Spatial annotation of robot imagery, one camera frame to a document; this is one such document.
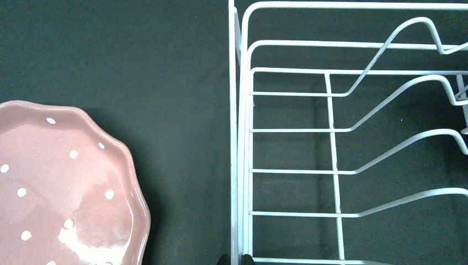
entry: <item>dish drying rack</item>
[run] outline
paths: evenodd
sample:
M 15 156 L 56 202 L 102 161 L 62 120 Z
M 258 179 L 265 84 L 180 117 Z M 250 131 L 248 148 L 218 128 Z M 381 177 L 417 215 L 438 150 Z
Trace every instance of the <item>dish drying rack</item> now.
M 230 58 L 230 114 L 231 114 L 231 257 L 230 264 L 239 264 L 243 255 L 253 256 L 253 218 L 254 216 L 296 216 L 308 218 L 336 219 L 337 246 L 339 259 L 293 259 L 253 257 L 255 263 L 294 263 L 294 264 L 385 264 L 374 261 L 347 260 L 343 240 L 343 218 L 360 218 L 392 207 L 410 203 L 427 197 L 448 194 L 462 194 L 468 197 L 468 190 L 462 188 L 439 188 L 419 192 L 405 198 L 377 206 L 360 213 L 342 213 L 340 202 L 339 175 L 359 174 L 366 169 L 389 158 L 405 147 L 427 137 L 449 135 L 456 141 L 460 151 L 468 155 L 468 148 L 460 134 L 468 134 L 468 85 L 463 76 L 468 71 L 406 71 L 406 70 L 372 70 L 379 57 L 387 49 L 399 50 L 433 50 L 441 56 L 454 52 L 466 51 L 468 43 L 461 45 L 443 45 L 434 23 L 426 17 L 410 19 L 401 25 L 395 25 L 395 30 L 384 43 L 364 43 L 345 41 L 321 40 L 259 40 L 248 46 L 249 19 L 252 13 L 259 9 L 275 8 L 305 8 L 305 9 L 381 9 L 381 10 L 468 10 L 468 4 L 439 4 L 439 3 L 363 3 L 363 2 L 257 2 L 248 7 L 240 24 L 234 0 L 229 0 L 229 58 Z M 405 28 L 422 23 L 430 33 L 434 44 L 392 43 L 394 38 Z M 363 70 L 334 70 L 334 69 L 300 69 L 300 68 L 251 68 L 251 58 L 255 49 L 261 46 L 303 46 L 303 47 L 336 47 L 336 48 L 366 48 L 376 49 L 377 53 Z M 236 65 L 240 65 L 240 87 L 237 120 L 236 102 Z M 322 75 L 325 79 L 325 93 L 293 93 L 293 92 L 259 92 L 255 90 L 253 77 L 255 73 L 296 73 L 305 75 Z M 333 93 L 330 77 L 332 75 L 355 75 L 356 81 L 345 93 Z M 358 88 L 367 75 L 414 76 L 414 79 L 398 87 L 393 94 L 378 104 L 371 112 L 362 117 L 349 128 L 335 128 L 333 117 L 333 98 L 347 97 Z M 457 86 L 451 87 L 446 76 L 456 76 Z M 435 129 L 420 132 L 408 138 L 382 155 L 352 171 L 340 170 L 337 165 L 336 133 L 349 133 L 360 127 L 379 110 L 384 108 L 402 92 L 415 84 L 437 81 L 445 90 L 448 103 L 459 106 L 463 111 L 467 128 L 458 132 L 452 129 Z M 253 127 L 254 103 L 253 96 L 290 96 L 290 97 L 321 97 L 327 100 L 328 128 L 324 129 L 256 129 Z M 331 143 L 331 170 L 300 170 L 300 169 L 266 169 L 253 167 L 253 134 L 259 133 L 329 133 Z M 253 210 L 253 173 L 276 174 L 328 174 L 332 175 L 334 187 L 335 213 L 290 213 Z

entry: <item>polka dot plate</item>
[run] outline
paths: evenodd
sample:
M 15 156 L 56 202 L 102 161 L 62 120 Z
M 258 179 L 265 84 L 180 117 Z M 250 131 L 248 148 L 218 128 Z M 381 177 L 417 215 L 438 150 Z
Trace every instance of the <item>polka dot plate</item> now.
M 0 261 L 140 265 L 150 212 L 129 149 L 82 110 L 0 104 Z

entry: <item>dark green surface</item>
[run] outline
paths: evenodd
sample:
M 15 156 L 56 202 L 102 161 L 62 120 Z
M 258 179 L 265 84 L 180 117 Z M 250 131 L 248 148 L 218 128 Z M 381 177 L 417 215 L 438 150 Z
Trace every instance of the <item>dark green surface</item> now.
M 238 4 L 241 14 L 250 2 Z M 386 12 L 261 11 L 251 20 L 251 36 L 383 41 L 397 24 L 421 15 L 392 14 L 395 23 L 386 22 Z M 444 43 L 466 41 L 468 24 L 461 23 L 461 13 L 422 15 L 442 29 Z M 152 214 L 143 264 L 209 265 L 228 252 L 227 1 L 6 1 L 0 4 L 0 23 L 1 102 L 83 108 L 130 148 Z M 397 41 L 428 43 L 430 38 L 425 28 L 415 26 Z M 259 49 L 254 65 L 363 68 L 374 52 Z M 466 59 L 460 53 L 390 51 L 376 67 L 466 69 Z M 352 125 L 405 80 L 367 78 L 353 97 L 334 101 L 336 126 Z M 321 78 L 260 76 L 256 82 L 268 91 L 324 91 Z M 332 79 L 337 91 L 352 82 L 352 77 Z M 337 135 L 340 169 L 355 169 L 423 130 L 462 129 L 460 109 L 444 97 L 437 84 L 421 85 L 359 130 Z M 327 124 L 324 99 L 256 97 L 256 104 L 259 128 Z M 259 135 L 255 140 L 256 167 L 329 169 L 326 134 Z M 466 157 L 451 139 L 427 140 L 363 174 L 342 177 L 343 211 L 361 211 L 429 188 L 467 188 L 466 172 Z M 333 209 L 328 176 L 259 174 L 254 186 L 258 210 Z M 346 220 L 347 257 L 466 264 L 468 210 L 461 199 L 428 199 Z M 336 258 L 333 220 L 256 218 L 254 228 L 258 256 Z

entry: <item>white metal wire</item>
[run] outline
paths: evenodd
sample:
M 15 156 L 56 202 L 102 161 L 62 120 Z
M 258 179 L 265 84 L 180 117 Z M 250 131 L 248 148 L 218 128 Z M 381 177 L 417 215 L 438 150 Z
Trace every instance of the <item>white metal wire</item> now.
M 461 152 L 468 155 L 468 148 L 460 133 L 451 129 L 435 129 L 419 134 L 398 144 L 394 148 L 383 153 L 367 164 L 351 171 L 339 170 L 337 166 L 337 150 L 335 133 L 349 133 L 369 120 L 374 114 L 384 108 L 392 100 L 395 100 L 405 90 L 417 83 L 427 81 L 437 81 L 441 83 L 445 90 L 448 101 L 454 106 L 461 106 L 465 114 L 467 128 L 462 130 L 462 134 L 468 134 L 468 98 L 466 92 L 468 86 L 463 82 L 463 76 L 468 75 L 468 71 L 411 71 L 411 70 L 372 70 L 376 61 L 386 49 L 404 50 L 434 50 L 441 55 L 452 54 L 457 51 L 468 50 L 468 43 L 461 45 L 443 45 L 437 33 L 434 23 L 425 17 L 410 19 L 396 27 L 384 43 L 361 43 L 344 41 L 318 41 L 318 40 L 260 40 L 254 42 L 250 47 L 248 44 L 248 23 L 251 14 L 262 8 L 327 8 L 327 9 L 388 9 L 388 10 L 468 10 L 468 4 L 438 4 L 438 3 L 352 3 L 352 2 L 258 2 L 251 5 L 244 13 L 242 19 L 242 32 L 237 17 L 237 10 L 234 7 L 234 0 L 229 0 L 230 14 L 230 90 L 231 90 L 231 139 L 236 136 L 233 130 L 233 120 L 236 117 L 235 103 L 236 96 L 236 76 L 235 76 L 235 54 L 240 59 L 240 94 L 239 94 L 239 120 L 238 120 L 238 141 L 237 160 L 231 160 L 231 264 L 238 264 L 238 257 L 242 254 L 253 255 L 253 217 L 262 216 L 295 216 L 309 218 L 336 218 L 338 235 L 339 260 L 328 259 L 284 259 L 284 258 L 264 258 L 254 257 L 256 262 L 270 263 L 300 263 L 300 264 L 386 264 L 373 261 L 350 261 L 345 260 L 344 238 L 342 228 L 342 218 L 360 218 L 370 214 L 393 208 L 402 204 L 410 203 L 427 197 L 437 195 L 462 194 L 468 197 L 468 190 L 461 188 L 441 188 L 416 193 L 405 198 L 390 202 L 361 213 L 342 213 L 339 195 L 339 175 L 354 175 L 375 166 L 384 159 L 403 150 L 407 146 L 427 137 L 448 135 L 454 138 Z M 393 39 L 406 27 L 416 23 L 423 23 L 427 26 L 433 39 L 434 45 L 430 44 L 393 44 Z M 251 68 L 251 58 L 254 50 L 260 46 L 308 46 L 308 47 L 347 47 L 361 49 L 378 49 L 375 56 L 368 63 L 364 70 L 340 70 L 340 69 L 300 69 L 300 68 L 271 68 L 256 67 Z M 272 73 L 302 73 L 308 75 L 323 75 L 325 78 L 325 93 L 290 93 L 290 92 L 258 92 L 253 87 L 253 77 L 257 72 Z M 358 75 L 356 81 L 345 93 L 332 93 L 331 75 Z M 349 128 L 334 128 L 333 98 L 350 96 L 360 85 L 366 75 L 404 75 L 418 76 L 396 89 L 393 94 L 378 104 L 367 115 L 362 117 Z M 456 76 L 458 92 L 454 94 L 453 89 L 444 76 Z M 329 128 L 310 129 L 255 129 L 253 128 L 253 96 L 292 96 L 292 97 L 327 97 L 328 126 Z M 253 134 L 254 133 L 329 133 L 331 142 L 331 170 L 303 170 L 303 169 L 260 169 L 253 168 Z M 254 173 L 294 173 L 294 174 L 330 174 L 333 176 L 335 213 L 287 213 L 287 212 L 267 212 L 253 211 L 253 174 Z

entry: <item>ceramic dish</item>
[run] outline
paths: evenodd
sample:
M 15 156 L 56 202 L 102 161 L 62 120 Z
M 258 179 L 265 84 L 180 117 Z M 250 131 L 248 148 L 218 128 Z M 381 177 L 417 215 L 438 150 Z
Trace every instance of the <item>ceramic dish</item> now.
M 0 104 L 0 261 L 141 264 L 150 212 L 129 149 L 82 110 Z

